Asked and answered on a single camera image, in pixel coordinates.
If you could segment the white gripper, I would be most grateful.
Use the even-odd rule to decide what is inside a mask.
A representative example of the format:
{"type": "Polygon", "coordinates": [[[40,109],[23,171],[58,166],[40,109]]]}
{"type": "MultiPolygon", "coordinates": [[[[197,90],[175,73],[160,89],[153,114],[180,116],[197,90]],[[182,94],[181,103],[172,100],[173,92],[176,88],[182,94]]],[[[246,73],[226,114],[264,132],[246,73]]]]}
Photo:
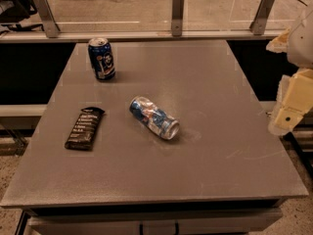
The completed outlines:
{"type": "Polygon", "coordinates": [[[291,28],[271,40],[266,50],[287,53],[290,63],[307,68],[292,76],[283,75],[279,83],[268,130],[274,135],[286,135],[313,108],[313,4],[302,11],[291,28]]]}

